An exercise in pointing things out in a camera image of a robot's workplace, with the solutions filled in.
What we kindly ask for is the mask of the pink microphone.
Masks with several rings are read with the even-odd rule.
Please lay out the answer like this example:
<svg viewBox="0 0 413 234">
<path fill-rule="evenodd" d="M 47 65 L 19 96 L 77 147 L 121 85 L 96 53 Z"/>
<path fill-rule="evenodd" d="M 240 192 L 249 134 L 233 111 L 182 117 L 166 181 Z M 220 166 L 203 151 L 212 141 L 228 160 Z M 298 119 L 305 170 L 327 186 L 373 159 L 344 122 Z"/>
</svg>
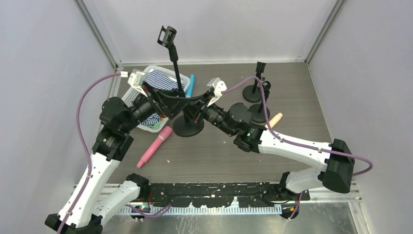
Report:
<svg viewBox="0 0 413 234">
<path fill-rule="evenodd" d="M 138 169 L 142 168 L 144 164 L 153 156 L 153 154 L 157 151 L 157 149 L 161 146 L 161 144 L 170 136 L 172 132 L 172 128 L 169 126 L 164 127 L 154 140 L 154 142 L 150 145 L 150 147 L 145 151 L 145 153 L 139 159 L 136 167 Z"/>
</svg>

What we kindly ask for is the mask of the beige microphone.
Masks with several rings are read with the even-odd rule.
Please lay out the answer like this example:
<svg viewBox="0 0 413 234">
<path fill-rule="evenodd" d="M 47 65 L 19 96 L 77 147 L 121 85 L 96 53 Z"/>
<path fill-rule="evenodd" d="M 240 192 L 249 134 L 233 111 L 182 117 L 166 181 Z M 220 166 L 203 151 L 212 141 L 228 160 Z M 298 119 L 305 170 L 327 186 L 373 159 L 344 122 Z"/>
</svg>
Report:
<svg viewBox="0 0 413 234">
<path fill-rule="evenodd" d="M 273 128 L 283 117 L 282 113 L 277 113 L 273 118 L 269 120 L 268 124 L 265 124 L 266 129 Z"/>
</svg>

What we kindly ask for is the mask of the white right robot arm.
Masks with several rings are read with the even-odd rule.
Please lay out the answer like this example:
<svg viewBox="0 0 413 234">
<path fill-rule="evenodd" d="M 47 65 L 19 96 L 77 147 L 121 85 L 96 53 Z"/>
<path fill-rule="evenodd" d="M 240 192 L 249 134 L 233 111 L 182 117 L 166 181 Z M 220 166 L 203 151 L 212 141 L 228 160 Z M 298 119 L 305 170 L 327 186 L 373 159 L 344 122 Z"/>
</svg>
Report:
<svg viewBox="0 0 413 234">
<path fill-rule="evenodd" d="M 206 120 L 234 136 L 234 144 L 244 152 L 279 155 L 309 165 L 309 169 L 282 174 L 278 191 L 284 197 L 319 187 L 342 194 L 350 191 L 355 161 L 343 156 L 349 149 L 342 140 L 335 139 L 332 144 L 300 138 L 288 140 L 285 135 L 271 133 L 263 125 L 253 123 L 252 113 L 240 102 L 225 111 L 216 104 L 208 105 L 204 98 L 189 102 L 184 114 L 195 122 Z"/>
</svg>

